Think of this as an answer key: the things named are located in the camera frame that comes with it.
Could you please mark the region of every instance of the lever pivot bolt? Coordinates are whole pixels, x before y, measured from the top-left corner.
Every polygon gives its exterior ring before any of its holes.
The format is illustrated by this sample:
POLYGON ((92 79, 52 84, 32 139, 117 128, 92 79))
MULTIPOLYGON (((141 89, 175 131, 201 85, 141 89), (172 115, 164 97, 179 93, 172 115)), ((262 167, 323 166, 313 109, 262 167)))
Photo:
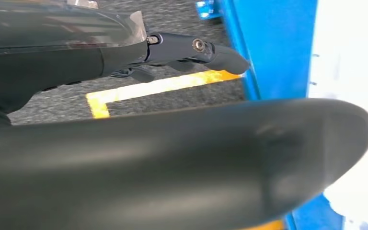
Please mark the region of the lever pivot bolt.
POLYGON ((201 53, 205 50, 205 43, 203 40, 196 38, 193 40, 193 48, 195 51, 201 53))
POLYGON ((146 41, 147 41, 148 44, 157 44, 157 43, 159 43, 159 38, 157 36, 152 35, 152 36, 148 36, 146 38, 146 41))

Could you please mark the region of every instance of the bolt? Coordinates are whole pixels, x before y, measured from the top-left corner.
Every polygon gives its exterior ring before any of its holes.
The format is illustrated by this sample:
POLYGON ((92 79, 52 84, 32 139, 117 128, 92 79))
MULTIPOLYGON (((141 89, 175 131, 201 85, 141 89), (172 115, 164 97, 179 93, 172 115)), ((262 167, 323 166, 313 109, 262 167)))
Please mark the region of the bolt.
POLYGON ((198 7, 204 7, 205 6, 205 2, 204 1, 199 1, 199 2, 197 2, 197 6, 198 7))
POLYGON ((205 50, 205 43, 201 39, 196 38, 193 40, 193 48, 198 53, 201 53, 205 50))
POLYGON ((159 43, 159 38, 157 36, 154 36, 154 35, 153 36, 148 36, 146 38, 146 41, 149 44, 157 44, 157 43, 159 43))
POLYGON ((201 13, 201 18, 207 18, 209 17, 209 13, 201 13))

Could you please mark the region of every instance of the floor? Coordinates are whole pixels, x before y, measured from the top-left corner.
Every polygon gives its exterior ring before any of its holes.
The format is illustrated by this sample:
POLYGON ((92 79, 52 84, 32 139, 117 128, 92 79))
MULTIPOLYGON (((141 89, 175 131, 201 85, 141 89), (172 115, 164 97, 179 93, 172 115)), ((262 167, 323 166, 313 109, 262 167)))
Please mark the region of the floor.
MULTIPOLYGON (((201 21, 195 0, 98 0, 99 8, 114 12, 141 10, 144 21, 152 31, 197 36, 217 44, 229 45, 220 20, 201 21)), ((178 72, 169 67, 153 68, 156 79, 165 79, 207 70, 197 66, 191 72, 178 72)), ((63 122, 92 119, 86 94, 138 84, 133 79, 103 78, 74 86, 41 93, 20 111, 10 115, 15 125, 63 122)), ((223 104, 244 100, 240 79, 213 83, 176 91, 111 102, 107 104, 111 116, 140 114, 185 107, 223 104)))

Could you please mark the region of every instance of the blue metal frame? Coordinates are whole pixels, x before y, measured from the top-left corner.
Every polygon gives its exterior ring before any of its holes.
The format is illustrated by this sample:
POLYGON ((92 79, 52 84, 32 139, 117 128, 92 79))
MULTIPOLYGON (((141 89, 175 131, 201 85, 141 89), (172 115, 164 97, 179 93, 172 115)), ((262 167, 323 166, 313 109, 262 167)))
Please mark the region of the blue metal frame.
MULTIPOLYGON (((233 47, 253 63, 248 99, 306 97, 317 0, 218 0, 233 47)), ((286 215, 289 230, 340 230, 320 195, 286 215)))

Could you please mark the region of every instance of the yellow tape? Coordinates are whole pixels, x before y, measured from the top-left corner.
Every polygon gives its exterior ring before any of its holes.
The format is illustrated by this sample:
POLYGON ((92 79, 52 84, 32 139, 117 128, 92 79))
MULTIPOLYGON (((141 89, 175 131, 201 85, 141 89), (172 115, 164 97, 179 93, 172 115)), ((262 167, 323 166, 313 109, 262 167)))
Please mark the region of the yellow tape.
POLYGON ((180 90, 195 86, 201 86, 220 81, 228 81, 240 78, 226 71, 205 71, 194 74, 182 75, 179 77, 155 80, 150 83, 129 85, 112 90, 92 92, 86 95, 94 118, 110 117, 107 103, 127 100, 158 94, 161 92, 180 90))
POLYGON ((284 226, 283 221, 277 220, 277 221, 273 221, 268 224, 264 224, 259 227, 244 229, 244 230, 285 230, 285 229, 286 227, 284 226))

